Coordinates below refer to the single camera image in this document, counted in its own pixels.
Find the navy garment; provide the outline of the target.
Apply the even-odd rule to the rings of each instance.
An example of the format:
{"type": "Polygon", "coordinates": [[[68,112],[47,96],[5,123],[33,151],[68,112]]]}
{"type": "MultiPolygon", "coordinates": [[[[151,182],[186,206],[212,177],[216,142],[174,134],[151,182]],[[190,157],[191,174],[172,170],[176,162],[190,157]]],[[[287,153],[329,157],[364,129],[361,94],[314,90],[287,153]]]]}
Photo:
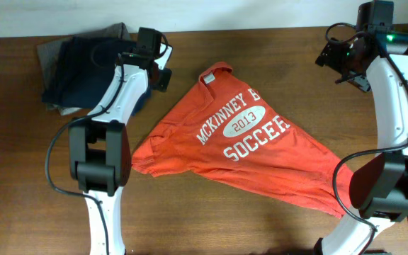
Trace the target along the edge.
{"type": "Polygon", "coordinates": [[[62,43],[42,102],[61,108],[95,108],[113,80],[118,55],[135,46],[134,41],[118,38],[73,37],[62,43]]]}

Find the red soccer t-shirt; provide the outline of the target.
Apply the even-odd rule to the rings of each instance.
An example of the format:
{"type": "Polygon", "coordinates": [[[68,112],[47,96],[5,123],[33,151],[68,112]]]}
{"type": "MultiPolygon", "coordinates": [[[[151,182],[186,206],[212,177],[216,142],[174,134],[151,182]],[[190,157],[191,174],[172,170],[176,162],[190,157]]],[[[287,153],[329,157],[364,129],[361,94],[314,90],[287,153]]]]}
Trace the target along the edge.
{"type": "Polygon", "coordinates": [[[235,188],[342,217],[351,170],[274,111],[259,93],[215,63],[135,150],[132,167],[151,176],[185,171],[235,188]]]}

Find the grey garment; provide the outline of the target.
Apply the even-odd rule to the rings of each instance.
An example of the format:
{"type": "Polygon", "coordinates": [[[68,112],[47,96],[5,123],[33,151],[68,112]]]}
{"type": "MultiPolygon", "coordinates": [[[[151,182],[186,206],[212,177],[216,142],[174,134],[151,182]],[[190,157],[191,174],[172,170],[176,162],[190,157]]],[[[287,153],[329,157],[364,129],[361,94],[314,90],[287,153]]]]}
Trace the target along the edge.
{"type": "Polygon", "coordinates": [[[83,38],[118,38],[122,40],[131,40],[128,28],[124,23],[115,23],[106,28],[90,32],[71,35],[58,40],[53,40],[36,47],[40,68],[42,71],[42,81],[44,91],[52,86],[53,76],[55,75],[57,63],[60,55],[60,49],[63,43],[69,42],[73,37],[83,38]]]}

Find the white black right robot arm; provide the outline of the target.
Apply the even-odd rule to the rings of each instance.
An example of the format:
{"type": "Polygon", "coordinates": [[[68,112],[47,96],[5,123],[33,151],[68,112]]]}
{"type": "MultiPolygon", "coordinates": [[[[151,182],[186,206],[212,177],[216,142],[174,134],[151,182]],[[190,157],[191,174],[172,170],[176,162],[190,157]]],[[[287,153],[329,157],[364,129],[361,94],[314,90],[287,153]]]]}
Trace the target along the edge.
{"type": "Polygon", "coordinates": [[[408,34],[356,33],[329,39],[317,64],[373,93],[378,145],[349,184],[350,204],[316,254],[364,254],[384,230],[408,217],[408,34]]]}

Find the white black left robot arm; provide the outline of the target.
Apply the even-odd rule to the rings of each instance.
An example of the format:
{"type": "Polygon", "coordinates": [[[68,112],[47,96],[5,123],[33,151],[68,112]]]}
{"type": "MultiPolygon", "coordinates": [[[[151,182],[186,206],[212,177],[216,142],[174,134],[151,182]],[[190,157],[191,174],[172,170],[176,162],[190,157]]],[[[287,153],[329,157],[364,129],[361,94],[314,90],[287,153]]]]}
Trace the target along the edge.
{"type": "Polygon", "coordinates": [[[127,123],[150,89],[166,89],[173,48],[128,53],[116,64],[107,91],[86,120],[69,127],[69,161],[89,213],[91,254],[125,254],[121,198],[130,176],[127,123]]]}

